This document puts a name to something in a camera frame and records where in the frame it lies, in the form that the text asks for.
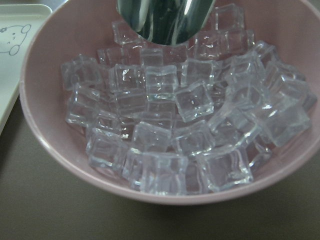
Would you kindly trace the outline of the pink bowl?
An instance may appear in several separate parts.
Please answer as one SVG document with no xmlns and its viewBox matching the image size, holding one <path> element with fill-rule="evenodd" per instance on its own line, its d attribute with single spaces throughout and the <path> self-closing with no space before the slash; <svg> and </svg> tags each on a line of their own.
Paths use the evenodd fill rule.
<svg viewBox="0 0 320 240">
<path fill-rule="evenodd" d="M 306 77 L 320 93 L 320 12 L 307 0 L 238 0 L 245 25 L 257 40 L 275 45 L 280 58 Z M 93 56 L 113 42 L 111 23 L 121 16 L 114 0 L 69 0 L 55 10 L 33 38 L 23 63 L 20 102 L 33 134 L 68 171 L 107 192 L 162 205 L 210 204 L 258 192 L 304 165 L 320 148 L 320 106 L 311 109 L 312 126 L 277 148 L 273 158 L 254 173 L 248 185 L 202 195 L 158 196 L 129 189 L 111 171 L 100 173 L 88 164 L 85 137 L 65 122 L 67 93 L 60 66 L 78 54 Z"/>
</svg>

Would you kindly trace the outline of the stainless steel ice scoop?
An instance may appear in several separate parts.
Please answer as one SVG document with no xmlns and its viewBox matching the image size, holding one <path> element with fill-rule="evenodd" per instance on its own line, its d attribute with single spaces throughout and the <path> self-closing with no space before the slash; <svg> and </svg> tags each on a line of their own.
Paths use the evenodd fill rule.
<svg viewBox="0 0 320 240">
<path fill-rule="evenodd" d="M 117 11 L 149 42 L 175 46 L 187 42 L 207 23 L 214 0 L 118 0 Z"/>
</svg>

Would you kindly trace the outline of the clear plastic ice cubes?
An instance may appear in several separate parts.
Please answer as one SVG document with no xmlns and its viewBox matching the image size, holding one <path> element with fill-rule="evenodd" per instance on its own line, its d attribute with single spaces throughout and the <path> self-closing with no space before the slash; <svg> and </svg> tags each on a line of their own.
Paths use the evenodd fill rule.
<svg viewBox="0 0 320 240">
<path fill-rule="evenodd" d="M 255 41 L 242 7 L 215 7 L 190 41 L 159 43 L 162 16 L 140 34 L 114 21 L 115 44 L 61 65 L 65 121 L 83 129 L 89 165 L 132 190 L 202 195 L 253 181 L 274 147 L 311 126 L 305 76 Z"/>
</svg>

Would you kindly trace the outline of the cream rabbit print tray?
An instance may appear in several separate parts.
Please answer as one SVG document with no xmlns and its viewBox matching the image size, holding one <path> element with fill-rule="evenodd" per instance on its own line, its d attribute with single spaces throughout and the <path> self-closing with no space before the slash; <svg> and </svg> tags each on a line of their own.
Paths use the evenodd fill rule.
<svg viewBox="0 0 320 240">
<path fill-rule="evenodd" d="M 0 129 L 19 96 L 27 49 L 52 9 L 44 4 L 0 5 Z"/>
</svg>

